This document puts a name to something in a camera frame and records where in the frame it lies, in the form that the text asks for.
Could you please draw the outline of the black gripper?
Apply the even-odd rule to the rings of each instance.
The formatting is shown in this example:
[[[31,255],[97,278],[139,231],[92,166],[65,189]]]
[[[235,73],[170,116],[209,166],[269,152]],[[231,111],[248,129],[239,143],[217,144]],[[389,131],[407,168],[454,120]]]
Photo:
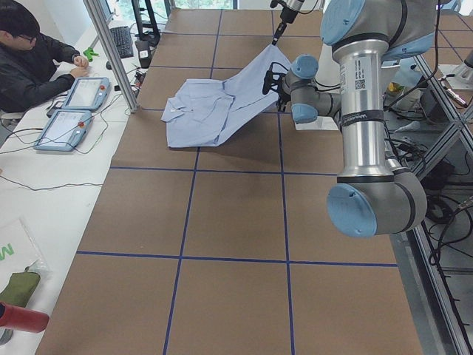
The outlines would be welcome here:
[[[298,12],[293,9],[283,9],[280,14],[281,22],[279,23],[278,27],[276,28],[273,34],[273,40],[271,44],[276,46],[278,44],[279,39],[283,35],[287,24],[292,24],[297,16]]]
[[[287,104],[291,102],[290,94],[285,92],[284,89],[285,76],[280,75],[276,79],[276,92],[278,93],[278,100],[276,101],[276,107],[278,112],[285,112]]]

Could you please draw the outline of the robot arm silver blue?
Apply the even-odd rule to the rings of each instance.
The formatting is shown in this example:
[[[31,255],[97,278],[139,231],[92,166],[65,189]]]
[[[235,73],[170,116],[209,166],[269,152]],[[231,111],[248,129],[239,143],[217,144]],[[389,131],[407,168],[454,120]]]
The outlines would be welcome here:
[[[310,11],[303,12],[302,5],[304,0],[271,0],[270,8],[275,9],[278,5],[282,6],[282,11],[280,13],[280,22],[273,34],[272,45],[276,46],[279,39],[283,35],[288,24],[292,24],[298,14],[307,15],[308,13],[314,11],[315,9],[321,9],[324,6],[324,1],[316,1],[313,5],[313,8]]]
[[[276,92],[279,110],[290,107],[296,123],[319,116],[337,123],[344,168],[327,196],[327,212],[345,235],[409,231],[425,217],[420,181],[384,141],[381,66],[428,51],[439,11],[439,1],[332,1],[321,20],[321,38],[339,66],[338,92],[316,83],[319,65],[311,55],[299,56],[284,74],[265,76],[263,90]]]

